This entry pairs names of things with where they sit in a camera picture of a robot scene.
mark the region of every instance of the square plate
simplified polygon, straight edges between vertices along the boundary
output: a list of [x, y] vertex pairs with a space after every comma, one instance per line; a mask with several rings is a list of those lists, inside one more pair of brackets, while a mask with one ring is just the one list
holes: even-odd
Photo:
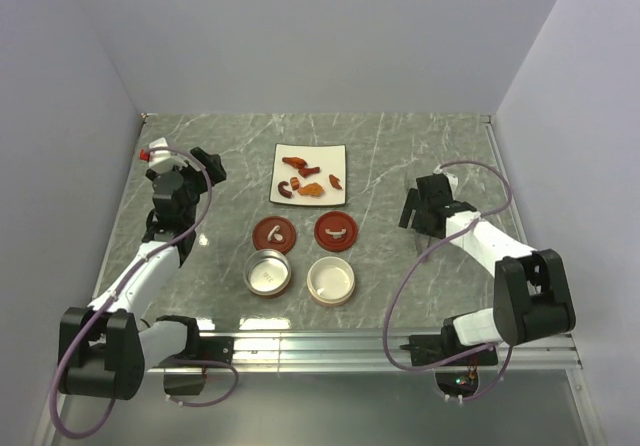
[[[272, 203], [290, 204], [293, 206], [340, 206], [347, 202], [347, 147], [341, 146], [292, 146], [289, 144], [276, 144], [276, 154], [273, 160], [273, 174], [271, 177]], [[298, 171], [282, 162], [282, 158], [298, 157], [307, 162], [307, 167], [320, 166], [318, 174], [312, 174], [307, 179], [298, 174]], [[329, 183], [329, 175], [340, 179], [342, 189], [335, 189]], [[293, 197], [287, 199], [278, 192], [278, 184], [281, 181], [291, 183], [291, 178], [300, 180], [300, 187], [309, 183], [319, 183], [324, 188], [324, 194], [319, 198], [302, 196], [293, 192]]]

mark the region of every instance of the red lid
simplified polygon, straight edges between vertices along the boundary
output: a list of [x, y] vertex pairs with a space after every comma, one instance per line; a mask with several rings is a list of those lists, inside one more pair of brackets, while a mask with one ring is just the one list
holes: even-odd
[[315, 236], [321, 247], [327, 251], [339, 253], [349, 249], [356, 242], [358, 225], [348, 214], [342, 211], [331, 211], [323, 214], [316, 221]]
[[[279, 226], [274, 234], [282, 236], [282, 241], [278, 242], [275, 238], [269, 241], [269, 233]], [[269, 216], [264, 218], [256, 227], [253, 228], [253, 245], [256, 249], [275, 249], [282, 254], [287, 254], [296, 244], [296, 228], [293, 227], [291, 221], [281, 216]]]

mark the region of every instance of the gray marble surface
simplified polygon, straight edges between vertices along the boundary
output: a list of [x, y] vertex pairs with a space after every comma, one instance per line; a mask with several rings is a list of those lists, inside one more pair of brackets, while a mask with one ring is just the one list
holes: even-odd
[[[228, 172], [218, 185], [212, 211], [184, 267], [151, 304], [146, 319], [163, 314], [211, 318], [219, 330], [288, 324], [294, 330], [377, 328], [393, 291], [426, 244], [397, 226], [407, 182], [445, 160], [468, 158], [495, 165], [486, 126], [478, 115], [436, 114], [283, 114], [152, 115], [140, 147], [166, 136], [177, 146], [202, 147], [222, 156]], [[326, 208], [271, 204], [268, 200], [274, 144], [347, 146], [347, 212], [359, 226], [356, 244], [338, 253], [352, 265], [356, 292], [345, 305], [315, 303], [305, 281], [309, 267], [332, 253], [313, 237], [316, 219]], [[145, 163], [134, 161], [100, 286], [106, 289], [133, 258], [152, 207]], [[490, 173], [457, 166], [457, 196], [480, 210], [504, 201]], [[275, 299], [261, 299], [244, 285], [242, 269], [253, 253], [253, 226], [263, 217], [288, 218], [298, 233], [287, 254], [292, 283]], [[516, 235], [511, 211], [491, 219]], [[491, 304], [492, 281], [482, 267], [453, 246], [445, 246], [421, 265], [401, 297], [396, 327], [440, 325], [446, 317]], [[279, 319], [265, 323], [249, 319]]]

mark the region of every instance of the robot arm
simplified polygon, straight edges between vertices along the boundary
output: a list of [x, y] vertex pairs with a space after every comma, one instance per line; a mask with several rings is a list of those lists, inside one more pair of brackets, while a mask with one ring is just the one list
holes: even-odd
[[[150, 148], [166, 147], [164, 139]], [[206, 167], [213, 184], [226, 179], [220, 156], [200, 148], [191, 154]], [[153, 204], [138, 253], [118, 279], [86, 308], [69, 308], [60, 322], [59, 361], [80, 329], [108, 299], [116, 298], [75, 350], [65, 368], [59, 391], [66, 394], [130, 399], [137, 392], [144, 372], [169, 356], [193, 357], [199, 331], [194, 318], [164, 316], [139, 333], [136, 318], [189, 256], [195, 231], [178, 240], [195, 223], [200, 195], [207, 189], [200, 171], [168, 151], [141, 153], [149, 162], [146, 177], [153, 182]], [[178, 240], [157, 251], [160, 246]], [[115, 291], [140, 260], [144, 264], [129, 278], [119, 295]]]
[[[462, 231], [480, 213], [453, 199], [455, 178], [438, 173], [418, 178], [409, 190], [400, 227], [443, 239]], [[536, 251], [485, 220], [451, 241], [494, 277], [493, 307], [448, 318], [441, 337], [451, 353], [482, 343], [511, 346], [571, 331], [575, 313], [562, 259]], [[536, 288], [530, 293], [530, 286]]]

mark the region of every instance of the metal tin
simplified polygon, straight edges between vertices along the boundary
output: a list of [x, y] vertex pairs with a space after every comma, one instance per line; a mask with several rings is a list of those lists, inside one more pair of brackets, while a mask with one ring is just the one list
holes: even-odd
[[253, 253], [244, 266], [244, 282], [258, 296], [280, 295], [291, 279], [291, 267], [284, 254], [274, 249]]

